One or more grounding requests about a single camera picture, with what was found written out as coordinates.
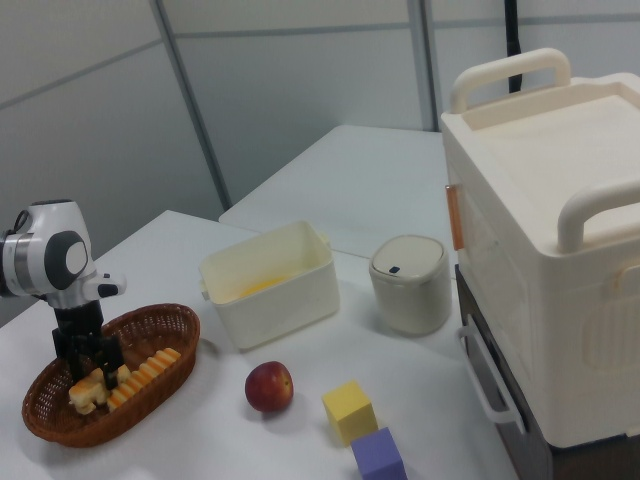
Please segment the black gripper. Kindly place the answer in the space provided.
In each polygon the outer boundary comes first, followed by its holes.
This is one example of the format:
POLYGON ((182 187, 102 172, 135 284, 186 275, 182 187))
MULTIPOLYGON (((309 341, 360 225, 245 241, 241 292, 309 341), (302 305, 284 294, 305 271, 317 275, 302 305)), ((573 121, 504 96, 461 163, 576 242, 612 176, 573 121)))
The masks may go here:
POLYGON ((86 377, 85 364, 94 361, 100 345, 99 365, 105 386, 118 386, 117 374, 123 365, 123 355, 116 337, 103 337, 104 317, 95 300, 71 309, 55 309, 57 328, 52 331, 57 356, 69 356, 69 371, 73 380, 86 377))

